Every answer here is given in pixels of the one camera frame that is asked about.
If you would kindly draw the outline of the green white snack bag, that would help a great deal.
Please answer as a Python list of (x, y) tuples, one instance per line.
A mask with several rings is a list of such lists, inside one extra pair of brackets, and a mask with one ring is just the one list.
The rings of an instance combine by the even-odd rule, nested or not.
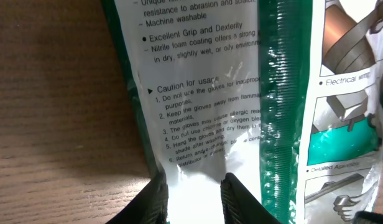
[(280, 223), (374, 213), (383, 0), (102, 5), (167, 223), (224, 223), (228, 172)]

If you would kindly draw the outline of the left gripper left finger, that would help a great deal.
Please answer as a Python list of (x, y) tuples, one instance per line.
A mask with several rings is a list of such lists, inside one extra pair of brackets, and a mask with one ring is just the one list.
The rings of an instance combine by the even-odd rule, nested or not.
[(106, 224), (166, 224), (168, 185), (159, 172), (116, 216)]

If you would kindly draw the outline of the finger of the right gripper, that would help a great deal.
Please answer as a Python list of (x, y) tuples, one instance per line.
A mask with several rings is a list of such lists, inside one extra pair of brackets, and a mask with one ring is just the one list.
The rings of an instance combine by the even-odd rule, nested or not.
[(383, 224), (383, 214), (360, 211), (356, 213), (353, 224)]

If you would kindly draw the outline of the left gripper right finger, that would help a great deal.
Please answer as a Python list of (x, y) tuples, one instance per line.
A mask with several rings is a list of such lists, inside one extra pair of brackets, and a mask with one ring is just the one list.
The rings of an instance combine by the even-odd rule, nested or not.
[(220, 188), (225, 224), (280, 224), (233, 173), (226, 173)]

